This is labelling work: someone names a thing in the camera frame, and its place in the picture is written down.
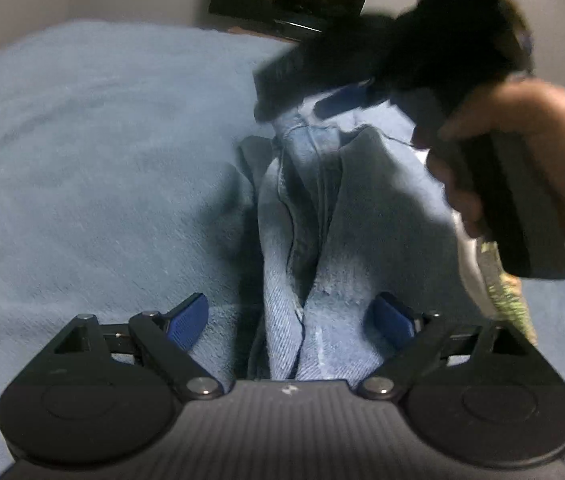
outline finger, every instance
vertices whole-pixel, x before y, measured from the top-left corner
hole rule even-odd
[[[462,215],[464,221],[478,222],[483,217],[482,202],[475,193],[451,187],[445,194],[449,205]]]
[[[431,147],[429,140],[431,136],[435,135],[435,132],[431,132],[422,126],[416,126],[413,129],[413,135],[411,136],[411,144],[416,150],[427,150]]]
[[[463,219],[462,225],[464,225],[465,232],[469,238],[480,238],[483,233],[475,222],[467,222]]]
[[[492,130],[524,133],[533,115],[538,83],[512,80],[476,88],[451,114],[438,133],[445,140],[467,139]]]
[[[432,177],[436,180],[440,180],[446,187],[454,186],[456,178],[451,167],[433,153],[427,156],[427,170],[429,170]]]

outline blue tab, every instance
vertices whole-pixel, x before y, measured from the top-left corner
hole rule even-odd
[[[369,306],[373,322],[396,351],[401,351],[416,335],[413,314],[390,292],[383,292]]]
[[[209,320],[209,302],[203,294],[194,294],[164,315],[166,336],[178,348],[189,351]]]
[[[325,120],[366,105],[367,87],[355,84],[345,86],[335,94],[318,101],[313,107],[313,113],[318,119]]]

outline human hand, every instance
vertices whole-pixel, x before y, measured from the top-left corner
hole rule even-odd
[[[438,134],[443,139],[462,140],[494,130],[522,135],[557,199],[565,226],[565,89],[538,79],[479,87]],[[416,127],[413,144],[417,148],[428,148],[426,138]],[[462,215],[467,234],[480,236],[483,216],[480,197],[458,189],[451,168],[435,155],[429,154],[427,168],[444,184],[447,202]]]

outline black handle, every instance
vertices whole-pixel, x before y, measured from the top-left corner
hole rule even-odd
[[[522,278],[565,280],[565,234],[549,186],[519,135],[459,144],[502,267]]]

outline bed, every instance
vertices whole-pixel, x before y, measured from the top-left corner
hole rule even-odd
[[[254,162],[239,147],[274,136],[254,121],[251,73],[284,48],[76,22],[0,52],[0,392],[76,314],[124,322],[192,292],[211,304],[194,357],[224,383],[253,373],[268,292]],[[408,136],[388,110],[339,127]],[[565,378],[565,283],[524,288],[539,348]],[[9,463],[0,435],[0,472]]]

